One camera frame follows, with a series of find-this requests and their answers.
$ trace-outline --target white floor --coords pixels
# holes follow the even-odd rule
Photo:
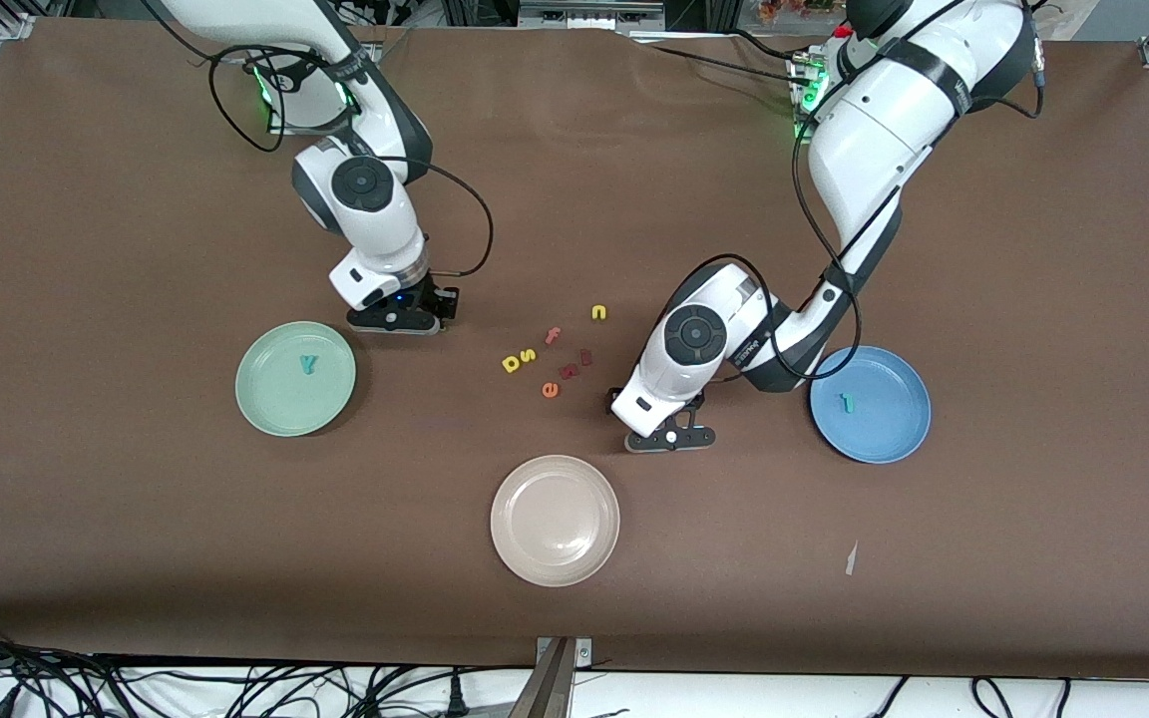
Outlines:
[[[245,677],[242,669],[187,669],[209,677]],[[364,692],[370,669],[348,669],[352,686]],[[410,680],[442,672],[444,669],[421,669]],[[129,671],[136,677],[137,671]],[[464,681],[464,698],[471,708],[508,704],[520,692],[527,671],[491,671],[470,673]],[[279,684],[282,692],[269,690],[242,715],[260,715],[283,697],[284,690],[298,681]],[[866,718],[880,709],[895,679],[889,677],[748,677],[747,674],[687,673],[580,673],[576,680],[571,718],[603,718],[625,710],[624,718]],[[1052,718],[1062,682],[1035,680],[997,681],[1016,718]],[[0,698],[14,686],[0,678]],[[154,677],[137,682],[142,698],[154,703],[171,717],[219,718],[238,696],[238,687],[219,684],[184,684],[169,677]],[[434,681],[415,687],[401,696],[400,703],[386,704],[386,717],[441,713],[447,707],[448,681]],[[67,708],[63,692],[52,695]],[[333,687],[310,685],[298,696],[314,696],[323,718],[334,718],[346,709],[344,694]],[[990,709],[1003,715],[998,701],[986,693]],[[138,710],[154,715],[151,710]],[[981,717],[972,701],[967,678],[912,678],[889,710],[889,718]],[[298,701],[278,709],[277,718],[316,718],[309,701]],[[1149,682],[1075,681],[1067,701],[1065,718],[1149,718]],[[14,718],[45,718],[40,701],[20,698]]]

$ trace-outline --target green plate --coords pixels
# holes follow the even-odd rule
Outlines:
[[[352,347],[332,327],[292,322],[270,330],[238,364],[238,408],[253,427],[304,435],[348,404],[357,378]]]

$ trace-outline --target white plate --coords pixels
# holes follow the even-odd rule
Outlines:
[[[511,572],[538,586],[574,586],[610,558],[619,540],[619,501],[587,461],[540,456],[499,486],[491,536]]]

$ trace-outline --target brown table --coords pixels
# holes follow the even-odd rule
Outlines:
[[[491,200],[494,257],[450,332],[352,337],[345,415],[278,440],[233,403],[242,350],[344,323],[344,242],[287,182],[307,140],[242,145],[160,28],[40,20],[0,57],[0,627],[137,654],[524,664],[584,633],[622,669],[1149,677],[1149,70],[1129,45],[1048,55],[1044,117],[967,118],[909,186],[865,339],[926,378],[933,429],[867,466],[805,392],[717,387],[720,441],[678,455],[626,455],[602,412],[693,264],[743,253],[788,301],[824,268],[773,80],[606,32],[398,41],[384,68]],[[221,77],[254,126],[249,79]],[[472,201],[411,193],[434,264],[475,261]],[[502,477],[552,453],[624,510],[610,563],[560,590],[487,528]]]

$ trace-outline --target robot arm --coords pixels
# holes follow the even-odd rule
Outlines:
[[[626,426],[655,438],[661,424],[715,376],[679,362],[665,337],[693,306],[715,310],[724,331],[722,358],[761,391],[801,386],[902,222],[903,186],[976,96],[1007,94],[1032,68],[1034,31],[1020,0],[956,1],[903,38],[949,0],[850,0],[856,34],[828,41],[827,67],[843,85],[815,110],[810,171],[835,227],[840,268],[828,264],[799,310],[734,264],[700,269],[669,301],[632,377],[611,404]],[[771,332],[774,341],[770,341]],[[774,343],[781,353],[774,353]],[[662,442],[664,449],[684,449]]]
[[[352,245],[329,275],[331,283],[352,307],[348,322],[357,331],[429,335],[441,330],[455,315],[458,295],[430,280],[424,232],[403,187],[427,171],[433,142],[331,3],[163,3],[184,26],[210,40],[249,49],[307,46],[322,57],[322,71],[346,87],[358,113],[337,134],[296,155],[291,182],[314,219]]]

